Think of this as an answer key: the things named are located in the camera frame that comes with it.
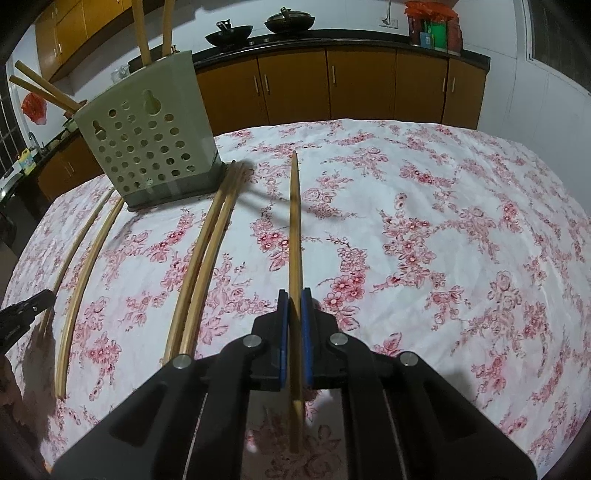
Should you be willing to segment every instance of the upper cabinet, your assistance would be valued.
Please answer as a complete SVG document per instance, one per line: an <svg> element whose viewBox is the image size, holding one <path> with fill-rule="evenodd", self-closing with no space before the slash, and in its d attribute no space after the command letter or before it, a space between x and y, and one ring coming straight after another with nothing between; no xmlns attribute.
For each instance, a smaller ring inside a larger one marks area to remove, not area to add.
<svg viewBox="0 0 591 480"><path fill-rule="evenodd" d="M59 22L80 0L56 0L56 22Z"/></svg>
<svg viewBox="0 0 591 480"><path fill-rule="evenodd" d="M200 72L197 82L214 135L269 124L256 58Z"/></svg>
<svg viewBox="0 0 591 480"><path fill-rule="evenodd" d="M258 64L271 125L330 119L324 49L263 55Z"/></svg>
<svg viewBox="0 0 591 480"><path fill-rule="evenodd" d="M452 127L477 128L484 96L486 72L450 59L443 121Z"/></svg>
<svg viewBox="0 0 591 480"><path fill-rule="evenodd" d="M123 13L121 0L82 0L86 33L90 38L107 23Z"/></svg>
<svg viewBox="0 0 591 480"><path fill-rule="evenodd" d="M447 60L399 51L396 72L394 119L434 124L441 122Z"/></svg>
<svg viewBox="0 0 591 480"><path fill-rule="evenodd" d="M82 46L88 38L84 25L82 2L72 8L60 22L56 24L57 46L64 63Z"/></svg>
<svg viewBox="0 0 591 480"><path fill-rule="evenodd" d="M330 110L333 119L391 119L394 115L396 51L329 48Z"/></svg>
<svg viewBox="0 0 591 480"><path fill-rule="evenodd" d="M51 76L60 67L60 53L56 41L56 14L55 5L52 3L39 16L35 23L35 36L37 38L37 57L41 67L41 76L45 79Z"/></svg>

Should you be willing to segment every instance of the window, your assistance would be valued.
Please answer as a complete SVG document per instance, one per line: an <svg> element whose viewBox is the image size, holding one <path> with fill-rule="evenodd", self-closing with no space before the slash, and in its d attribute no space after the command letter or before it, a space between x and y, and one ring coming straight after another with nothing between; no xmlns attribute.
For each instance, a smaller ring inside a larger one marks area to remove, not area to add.
<svg viewBox="0 0 591 480"><path fill-rule="evenodd" d="M6 67L0 66L0 177L16 162L26 148L12 110Z"/></svg>
<svg viewBox="0 0 591 480"><path fill-rule="evenodd" d="M553 0L529 0L532 56L591 91L587 41Z"/></svg>

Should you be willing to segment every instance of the keyhole-shaped hole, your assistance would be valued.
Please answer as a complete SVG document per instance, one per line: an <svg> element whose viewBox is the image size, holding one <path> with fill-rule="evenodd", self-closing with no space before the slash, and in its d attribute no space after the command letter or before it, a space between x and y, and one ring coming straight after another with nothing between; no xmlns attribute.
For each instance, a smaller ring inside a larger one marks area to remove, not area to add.
<svg viewBox="0 0 591 480"><path fill-rule="evenodd" d="M92 126L95 127L96 138L98 138L101 141L107 138L107 132L104 128L101 127L98 120L94 120L92 122Z"/></svg>
<svg viewBox="0 0 591 480"><path fill-rule="evenodd" d="M160 101L154 96L152 90L144 90L144 110L149 115L156 115L162 108Z"/></svg>

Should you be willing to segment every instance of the chopstick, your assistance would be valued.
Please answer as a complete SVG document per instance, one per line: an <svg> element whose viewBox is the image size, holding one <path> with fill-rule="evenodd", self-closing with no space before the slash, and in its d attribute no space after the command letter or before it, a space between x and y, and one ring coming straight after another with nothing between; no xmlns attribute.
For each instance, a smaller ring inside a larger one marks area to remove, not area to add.
<svg viewBox="0 0 591 480"><path fill-rule="evenodd" d="M290 451L298 453L302 445L304 427L304 395L301 371L301 291L304 279L301 265L301 199L300 171L297 153L291 154L290 177L290 327L289 327L289 374L290 393L288 429Z"/></svg>
<svg viewBox="0 0 591 480"><path fill-rule="evenodd" d="M16 77L14 75L10 75L9 80L12 83L14 83L15 85L18 85L19 87L22 87L31 93L36 93L38 96L44 98L49 103L53 103L53 105L64 109L66 112L74 113L74 110L72 110L68 105L66 105L63 102L60 102L56 97L47 93L45 90L41 90L38 86L33 85L32 83L29 83L29 82L23 80L22 78Z"/></svg>
<svg viewBox="0 0 591 480"><path fill-rule="evenodd" d="M25 74L28 78L30 78L33 82L38 84L39 86L43 87L47 90L50 94L52 94L57 100L59 100L64 105L69 107L69 110L73 112L77 112L80 109L80 104L73 100L72 98L68 97L64 92L60 89L54 87L51 83L45 80L41 75L37 72L34 72L29 67L27 67L23 62L17 60L14 64L15 68Z"/></svg>
<svg viewBox="0 0 591 480"><path fill-rule="evenodd" d="M150 47L148 46L148 37L146 35L144 0L131 0L131 8L134 14L135 39L138 42L142 64L144 67L147 67L152 63L152 55L150 55Z"/></svg>
<svg viewBox="0 0 591 480"><path fill-rule="evenodd" d="M99 256L100 249L105 243L105 240L109 235L109 231L115 223L115 220L119 215L119 212L123 208L123 204L124 200L123 198L120 198L111 210L111 212L109 213L109 216L106 218L105 223L100 228L99 233L95 238L95 242L93 243L92 248L90 249L90 253L86 258L84 267L82 267L80 277L78 278L78 283L76 284L74 294L72 295L72 299L70 300L70 306L68 307L68 312L66 315L66 323L64 324L64 329L61 331L60 350L57 357L55 376L55 389L57 398L64 399L66 397L66 379L68 374L68 362L70 359L70 350L72 348L72 337L74 335L76 317L78 317L78 311L80 310L80 304L82 303L82 295L84 295L84 290L86 288L86 285L88 284L90 274L92 273L92 268L95 266L96 259Z"/></svg>
<svg viewBox="0 0 591 480"><path fill-rule="evenodd" d="M191 260L187 267L187 273L183 279L180 293L178 295L177 304L174 308L173 321L170 324L170 330L168 331L168 339L166 341L166 349L164 350L163 364L165 365L173 357L178 355L178 349L180 346L181 335L183 334L184 322L187 317L189 310L189 302L191 300L191 292L193 291L195 280L197 279L197 273L203 261L205 249L209 239L212 236L213 228L216 225L217 219L222 210L222 205L226 199L226 195L229 190L229 186L234 183L236 177L237 166L236 162L233 161L226 172L222 184L217 190L213 202L207 211L207 216L203 222L201 230L199 230L199 236L197 242L193 248L191 254Z"/></svg>
<svg viewBox="0 0 591 480"><path fill-rule="evenodd" d="M187 313L187 320L183 331L183 338L181 340L180 353L186 353L193 356L197 339L199 337L199 327L201 325L201 317L203 315L203 307L207 297L207 290L212 279L213 267L215 266L217 253L222 244L224 232L228 220L232 215L236 198L242 186L243 165L237 168L236 176L230 181L228 196L223 204L219 219L213 229L212 238L207 246L207 252L203 259L203 264L199 269L197 275L197 282L191 296L191 304L189 305L189 312Z"/></svg>
<svg viewBox="0 0 591 480"><path fill-rule="evenodd" d="M173 47L173 10L174 0L164 0L163 26L162 26L162 56L172 53Z"/></svg>
<svg viewBox="0 0 591 480"><path fill-rule="evenodd" d="M74 244L70 248L70 251L68 252L64 263L61 265L60 272L57 274L56 282L53 285L53 293L54 294L57 295L57 292L59 291L60 286L61 286L61 282L64 280L64 277L66 276L66 272L67 272L68 268L70 267L70 263L72 263L72 259L74 258L74 255L78 251L78 248L80 247L80 244L82 243L82 240L84 240L84 237L88 233L88 230L90 230L90 227L95 222L96 218L99 216L100 211L105 206L105 203L107 203L107 201L111 198L111 195L113 195L114 191L115 191L115 187L111 188L109 190L109 192L107 193L107 195L105 196L105 198L103 198L99 202L99 204L96 206L94 212L92 212L91 216L88 218L88 220L84 224L84 227L82 227L82 230L80 231L80 233L76 237L76 240L74 240ZM45 310L43 318L41 319L41 322L39 324L39 338L45 338L46 331L47 331L47 325L49 324L49 319L51 317L51 312L52 312L52 309Z"/></svg>

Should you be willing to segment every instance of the tablecloth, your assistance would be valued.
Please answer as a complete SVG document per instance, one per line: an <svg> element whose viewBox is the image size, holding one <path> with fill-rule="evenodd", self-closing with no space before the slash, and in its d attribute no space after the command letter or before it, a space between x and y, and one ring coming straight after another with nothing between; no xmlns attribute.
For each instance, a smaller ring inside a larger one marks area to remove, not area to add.
<svg viewBox="0 0 591 480"><path fill-rule="evenodd" d="M224 161L249 170L217 259L197 358L248 333L287 288L295 149L304 285L322 308L376 352L416 351L527 452L540 476L556 462L591 409L590 223L535 154L477 131L395 121L259 127L216 142ZM54 202L4 306L53 285L109 187L99 177ZM74 256L57 296L55 339L118 198ZM160 367L211 200L119 214L77 317L64 401L51 395L54 343L39 347L33 329L9 352L50 465ZM307 395L300 456L287 453L285 401L252 395L244 480L346 478L338 392Z"/></svg>

